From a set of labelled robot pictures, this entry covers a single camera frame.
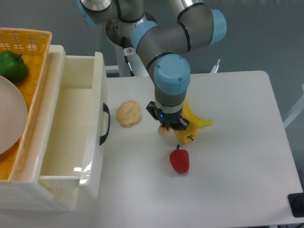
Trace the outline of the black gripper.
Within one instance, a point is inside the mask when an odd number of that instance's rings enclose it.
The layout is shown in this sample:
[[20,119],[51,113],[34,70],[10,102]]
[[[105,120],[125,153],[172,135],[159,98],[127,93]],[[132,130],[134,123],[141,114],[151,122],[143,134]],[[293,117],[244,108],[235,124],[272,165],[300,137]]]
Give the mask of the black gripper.
[[187,119],[181,117],[182,109],[174,113],[165,113],[161,108],[157,108],[155,102],[150,101],[146,106],[146,110],[162,126],[171,128],[174,131],[185,131],[190,124]]

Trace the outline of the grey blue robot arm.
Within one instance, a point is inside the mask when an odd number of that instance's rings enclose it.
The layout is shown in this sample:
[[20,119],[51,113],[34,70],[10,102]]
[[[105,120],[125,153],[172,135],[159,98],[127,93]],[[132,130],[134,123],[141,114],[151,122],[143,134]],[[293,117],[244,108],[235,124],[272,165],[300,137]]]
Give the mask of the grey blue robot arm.
[[144,12],[142,0],[79,0],[78,7],[90,26],[116,21],[123,48],[134,48],[154,84],[154,100],[147,111],[162,127],[187,129],[182,109],[190,84],[190,65],[182,54],[225,37],[223,13],[208,9],[202,0],[172,0],[175,25],[162,29]]

